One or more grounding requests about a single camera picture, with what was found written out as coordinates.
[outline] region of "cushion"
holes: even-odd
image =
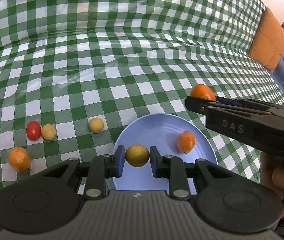
[[[273,72],[284,51],[284,31],[269,8],[263,12],[249,57]]]

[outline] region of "green and white checkered tablecloth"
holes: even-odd
[[[0,0],[0,189],[69,157],[112,152],[123,128],[149,113],[177,114],[209,138],[219,165],[259,180],[259,151],[204,126],[183,102],[196,84],[218,96],[284,105],[267,71],[248,58],[260,0]],[[92,134],[88,120],[105,122]],[[31,142],[31,120],[56,126]],[[32,169],[6,155],[27,149]]]

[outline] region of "plate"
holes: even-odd
[[[179,153],[176,144],[179,134],[184,131],[193,133],[196,140],[188,154]],[[156,146],[162,156],[178,156],[187,163],[203,158],[217,164],[215,152],[206,136],[187,120],[172,114],[149,114],[136,119],[119,135],[113,154],[119,145],[123,145],[126,150],[133,144],[141,144],[148,150]],[[188,182],[191,194],[196,194],[193,179],[188,178]],[[150,160],[140,168],[125,162],[122,177],[113,178],[113,183],[117,190],[169,190],[168,179],[153,177]]]

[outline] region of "cherry tomato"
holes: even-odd
[[[31,121],[26,127],[26,136],[31,141],[36,141],[41,136],[41,127],[37,121]]]

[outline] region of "orange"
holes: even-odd
[[[191,90],[190,96],[215,101],[215,94],[207,85],[204,84],[196,85]]]
[[[189,153],[193,149],[195,144],[195,137],[191,132],[180,133],[177,139],[177,146],[181,153]]]
[[[8,163],[17,171],[27,171],[31,165],[28,152],[22,147],[14,147],[8,155]]]

